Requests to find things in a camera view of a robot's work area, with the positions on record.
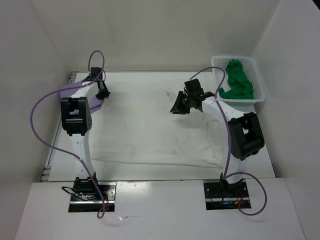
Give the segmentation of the purple t shirt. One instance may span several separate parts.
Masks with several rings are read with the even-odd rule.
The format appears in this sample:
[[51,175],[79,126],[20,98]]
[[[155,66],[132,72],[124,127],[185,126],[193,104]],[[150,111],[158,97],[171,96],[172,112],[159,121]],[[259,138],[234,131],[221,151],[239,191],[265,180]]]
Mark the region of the purple t shirt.
[[[82,85],[81,81],[75,82],[73,84],[70,85],[66,85],[63,87],[60,87],[59,90],[61,90],[59,92],[59,97],[60,98],[67,98],[70,97],[71,95],[75,94],[77,92],[77,90],[79,90],[79,87]],[[98,111],[102,105],[103,105],[104,100],[99,100],[97,99],[97,97],[93,97],[90,101],[89,101],[89,108],[90,108],[90,112],[94,113],[96,111]]]

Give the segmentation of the white t shirt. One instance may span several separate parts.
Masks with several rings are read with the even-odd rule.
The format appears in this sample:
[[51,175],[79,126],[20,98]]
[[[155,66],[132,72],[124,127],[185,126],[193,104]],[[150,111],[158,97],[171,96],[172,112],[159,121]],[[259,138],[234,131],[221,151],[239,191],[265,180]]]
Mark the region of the white t shirt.
[[170,112],[178,88],[134,92],[115,86],[99,111],[91,158],[127,164],[223,166],[219,122],[196,109]]

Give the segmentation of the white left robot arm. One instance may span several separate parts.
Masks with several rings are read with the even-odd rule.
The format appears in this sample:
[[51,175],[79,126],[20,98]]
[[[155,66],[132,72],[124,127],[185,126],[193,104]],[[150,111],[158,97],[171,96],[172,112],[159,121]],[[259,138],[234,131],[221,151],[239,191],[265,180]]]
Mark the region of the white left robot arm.
[[93,125],[91,111],[96,111],[110,95],[104,76],[102,68],[92,67],[84,80],[62,88],[60,93],[62,128],[69,136],[78,160],[72,191],[82,200],[94,200],[100,194],[91,160],[89,133]]

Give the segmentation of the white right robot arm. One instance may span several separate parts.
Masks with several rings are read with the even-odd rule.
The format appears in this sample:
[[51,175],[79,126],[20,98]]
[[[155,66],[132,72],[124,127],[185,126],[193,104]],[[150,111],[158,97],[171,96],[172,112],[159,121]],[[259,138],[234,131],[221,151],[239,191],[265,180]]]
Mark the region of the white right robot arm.
[[186,115],[194,108],[215,117],[225,124],[227,132],[227,154],[223,173],[219,179],[219,191],[225,197],[232,196],[243,181],[241,169],[246,158],[258,154],[265,146],[258,116],[254,112],[245,113],[218,100],[214,93],[204,92],[199,80],[184,83],[170,112]]

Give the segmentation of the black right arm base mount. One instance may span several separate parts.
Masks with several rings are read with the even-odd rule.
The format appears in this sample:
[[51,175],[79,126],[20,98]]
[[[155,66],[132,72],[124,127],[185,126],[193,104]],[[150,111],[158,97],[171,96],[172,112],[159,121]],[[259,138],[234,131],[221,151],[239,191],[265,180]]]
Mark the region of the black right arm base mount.
[[243,181],[238,188],[229,192],[223,191],[218,180],[204,181],[204,197],[207,211],[251,209],[247,184]]

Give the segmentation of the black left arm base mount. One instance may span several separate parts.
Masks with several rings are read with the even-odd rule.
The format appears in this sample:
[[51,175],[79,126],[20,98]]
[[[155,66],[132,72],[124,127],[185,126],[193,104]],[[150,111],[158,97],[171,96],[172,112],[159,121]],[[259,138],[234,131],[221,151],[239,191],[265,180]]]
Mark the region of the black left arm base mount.
[[[116,182],[99,182],[99,189],[105,200],[105,212],[115,211]],[[75,187],[62,186],[61,189],[70,195],[69,213],[97,213],[102,207],[102,200],[98,193],[77,192]]]

